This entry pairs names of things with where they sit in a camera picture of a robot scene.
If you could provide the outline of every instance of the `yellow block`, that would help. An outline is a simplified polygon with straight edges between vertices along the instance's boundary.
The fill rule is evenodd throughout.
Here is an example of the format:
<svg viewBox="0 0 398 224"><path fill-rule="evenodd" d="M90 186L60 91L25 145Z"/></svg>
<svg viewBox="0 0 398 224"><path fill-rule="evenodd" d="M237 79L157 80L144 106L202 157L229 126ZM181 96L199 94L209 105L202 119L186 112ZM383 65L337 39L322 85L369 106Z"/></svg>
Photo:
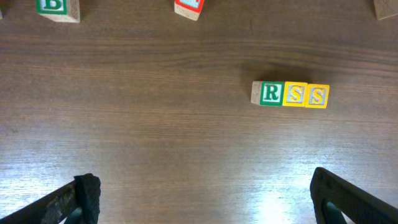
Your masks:
<svg viewBox="0 0 398 224"><path fill-rule="evenodd" d="M283 106L305 106L308 83L285 82Z"/></svg>
<svg viewBox="0 0 398 224"><path fill-rule="evenodd" d="M305 100L306 108L325 109L329 99L329 85L309 84Z"/></svg>

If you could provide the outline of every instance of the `toy block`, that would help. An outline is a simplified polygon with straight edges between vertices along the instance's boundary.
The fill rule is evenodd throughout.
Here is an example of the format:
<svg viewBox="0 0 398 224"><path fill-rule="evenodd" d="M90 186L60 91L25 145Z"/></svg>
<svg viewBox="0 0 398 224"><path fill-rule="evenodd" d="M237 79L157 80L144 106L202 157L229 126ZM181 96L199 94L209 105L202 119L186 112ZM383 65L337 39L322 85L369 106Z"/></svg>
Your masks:
<svg viewBox="0 0 398 224"><path fill-rule="evenodd" d="M205 0L175 0L174 12L188 19L197 21Z"/></svg>
<svg viewBox="0 0 398 224"><path fill-rule="evenodd" d="M308 83L285 82L284 106L305 107Z"/></svg>
<svg viewBox="0 0 398 224"><path fill-rule="evenodd" d="M251 102L260 106L282 106L284 97L283 82L254 81L251 90Z"/></svg>
<svg viewBox="0 0 398 224"><path fill-rule="evenodd" d="M309 84L305 107L325 109L328 105L329 90L329 85Z"/></svg>
<svg viewBox="0 0 398 224"><path fill-rule="evenodd" d="M374 0L378 20L398 15L398 0Z"/></svg>
<svg viewBox="0 0 398 224"><path fill-rule="evenodd" d="M79 0L36 0L37 12L55 22L80 22Z"/></svg>

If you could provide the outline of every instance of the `green border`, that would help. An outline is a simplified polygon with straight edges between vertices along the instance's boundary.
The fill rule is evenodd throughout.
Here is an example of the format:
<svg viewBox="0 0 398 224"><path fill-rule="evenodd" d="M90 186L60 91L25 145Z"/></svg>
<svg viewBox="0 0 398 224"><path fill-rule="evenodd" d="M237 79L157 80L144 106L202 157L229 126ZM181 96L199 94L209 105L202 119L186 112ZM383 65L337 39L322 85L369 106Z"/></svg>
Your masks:
<svg viewBox="0 0 398 224"><path fill-rule="evenodd" d="M63 11L45 11L42 10L40 7L40 2L41 0L36 0L36 9L37 12L40 14L51 14L51 15L67 15L68 14L68 9L67 9L67 0L63 0Z"/></svg>
<svg viewBox="0 0 398 224"><path fill-rule="evenodd" d="M281 89L281 93L280 93L280 103L263 102L262 101L262 99L264 98L264 86L265 86L266 83L282 85L282 89ZM260 105L261 106L282 106L283 103L284 103L284 93L285 93L285 83L284 82L263 82L263 83L261 83Z"/></svg>

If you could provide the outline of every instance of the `green block face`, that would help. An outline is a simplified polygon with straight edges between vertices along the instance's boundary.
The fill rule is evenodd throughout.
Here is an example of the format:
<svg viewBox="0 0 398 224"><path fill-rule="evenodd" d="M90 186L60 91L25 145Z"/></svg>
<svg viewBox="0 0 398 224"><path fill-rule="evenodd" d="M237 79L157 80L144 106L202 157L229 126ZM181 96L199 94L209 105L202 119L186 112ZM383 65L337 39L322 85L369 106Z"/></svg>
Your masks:
<svg viewBox="0 0 398 224"><path fill-rule="evenodd" d="M36 0L40 14L67 15L67 0Z"/></svg>
<svg viewBox="0 0 398 224"><path fill-rule="evenodd" d="M284 82L263 82L261 85L260 105L282 106L284 89Z"/></svg>

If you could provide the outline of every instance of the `red block face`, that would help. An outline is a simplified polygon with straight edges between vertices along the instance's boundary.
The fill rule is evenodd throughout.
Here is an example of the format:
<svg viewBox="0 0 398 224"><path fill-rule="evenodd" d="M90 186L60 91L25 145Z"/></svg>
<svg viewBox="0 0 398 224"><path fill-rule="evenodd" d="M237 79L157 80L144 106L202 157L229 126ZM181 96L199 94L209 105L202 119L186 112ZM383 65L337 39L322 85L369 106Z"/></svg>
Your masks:
<svg viewBox="0 0 398 224"><path fill-rule="evenodd" d="M205 0L175 0L175 3L191 11L201 12Z"/></svg>

